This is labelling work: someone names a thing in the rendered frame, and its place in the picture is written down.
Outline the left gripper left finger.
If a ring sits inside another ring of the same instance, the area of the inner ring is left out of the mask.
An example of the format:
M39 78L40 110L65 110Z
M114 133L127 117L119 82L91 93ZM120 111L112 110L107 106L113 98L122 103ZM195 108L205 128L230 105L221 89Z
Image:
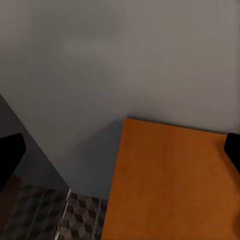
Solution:
M21 133L0 138L0 193L26 152Z

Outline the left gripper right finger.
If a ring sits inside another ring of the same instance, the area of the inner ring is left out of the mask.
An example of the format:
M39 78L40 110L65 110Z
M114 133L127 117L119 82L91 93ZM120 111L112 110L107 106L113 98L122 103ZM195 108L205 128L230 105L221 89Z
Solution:
M224 151L240 173L240 135L228 133Z

